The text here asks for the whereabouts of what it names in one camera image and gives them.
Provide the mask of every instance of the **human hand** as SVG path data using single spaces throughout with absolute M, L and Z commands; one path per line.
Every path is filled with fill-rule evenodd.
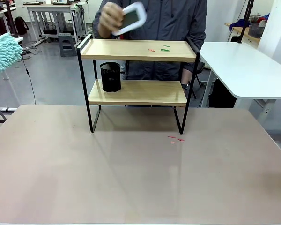
M 113 2 L 107 2 L 99 18 L 99 34 L 108 38 L 111 32 L 118 31 L 124 18 L 123 9 Z

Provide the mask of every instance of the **wooden shelf board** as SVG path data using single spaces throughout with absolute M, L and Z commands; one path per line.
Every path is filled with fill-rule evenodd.
M 230 23 L 225 23 L 225 25 L 227 26 L 227 27 L 230 27 Z M 242 32 L 242 30 L 243 30 L 243 28 L 242 27 L 234 27 L 233 28 L 236 32 L 239 32 L 239 33 L 241 33 Z M 245 29 L 245 32 L 244 32 L 244 36 L 245 37 L 247 37 L 247 38 L 249 38 L 251 41 L 255 41 L 255 42 L 257 42 L 257 43 L 260 43 L 260 38 L 255 38 L 255 37 L 252 37 L 251 35 L 249 35 L 249 27 L 247 27 L 246 29 Z
M 179 81 L 122 80 L 118 92 L 102 89 L 96 80 L 89 95 L 90 105 L 167 105 L 185 106 L 186 97 Z
M 170 49 L 170 52 L 162 52 L 161 49 Z M 82 50 L 81 57 L 91 60 L 194 62 L 196 54 L 185 41 L 91 39 Z

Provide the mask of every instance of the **person's right hand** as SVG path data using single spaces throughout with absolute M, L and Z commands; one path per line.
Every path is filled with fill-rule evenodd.
M 103 26 L 109 32 L 118 31 L 122 26 L 123 9 L 113 2 L 107 2 L 101 11 L 99 26 Z

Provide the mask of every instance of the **teal microfiber duster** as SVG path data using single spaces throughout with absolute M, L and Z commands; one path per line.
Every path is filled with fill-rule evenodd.
M 23 49 L 15 39 L 6 33 L 0 36 L 0 72 L 20 60 Z

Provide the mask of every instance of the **keyboard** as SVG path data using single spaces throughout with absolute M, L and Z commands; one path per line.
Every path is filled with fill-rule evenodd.
M 53 2 L 53 5 L 62 5 L 62 6 L 68 6 L 71 5 L 71 2 Z
M 34 2 L 24 2 L 23 5 L 27 6 L 27 5 L 41 5 L 42 2 L 39 1 L 34 1 Z

